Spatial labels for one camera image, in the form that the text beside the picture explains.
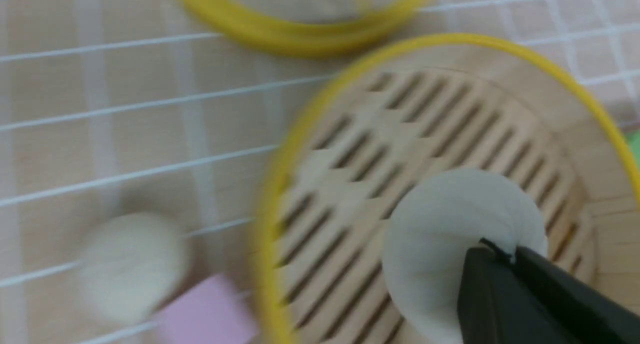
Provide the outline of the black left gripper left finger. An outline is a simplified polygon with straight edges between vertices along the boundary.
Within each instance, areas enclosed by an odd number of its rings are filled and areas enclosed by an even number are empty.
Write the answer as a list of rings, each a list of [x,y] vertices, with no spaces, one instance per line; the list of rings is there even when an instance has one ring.
[[[466,251],[457,297],[464,344],[564,344],[566,334],[489,248]]]

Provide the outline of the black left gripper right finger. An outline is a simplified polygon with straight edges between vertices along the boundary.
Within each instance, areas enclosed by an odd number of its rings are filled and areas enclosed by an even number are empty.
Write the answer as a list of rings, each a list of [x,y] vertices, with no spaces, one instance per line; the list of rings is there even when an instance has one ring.
[[[582,344],[638,344],[639,316],[519,246],[514,271],[547,312]]]

